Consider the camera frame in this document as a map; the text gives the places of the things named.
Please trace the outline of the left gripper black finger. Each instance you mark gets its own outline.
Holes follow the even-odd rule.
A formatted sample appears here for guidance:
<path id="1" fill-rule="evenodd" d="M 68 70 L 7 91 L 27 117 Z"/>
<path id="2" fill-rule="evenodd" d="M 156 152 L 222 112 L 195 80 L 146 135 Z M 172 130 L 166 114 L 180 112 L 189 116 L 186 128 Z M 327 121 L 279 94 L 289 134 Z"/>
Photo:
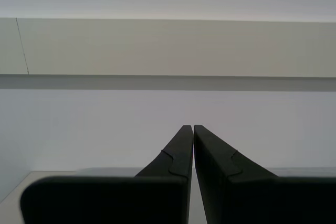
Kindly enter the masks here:
<path id="1" fill-rule="evenodd" d="M 51 176 L 20 197 L 25 223 L 187 223 L 194 135 L 185 125 L 133 177 Z"/>
<path id="2" fill-rule="evenodd" d="M 279 177 L 202 125 L 194 151 L 208 223 L 335 223 L 335 178 Z"/>

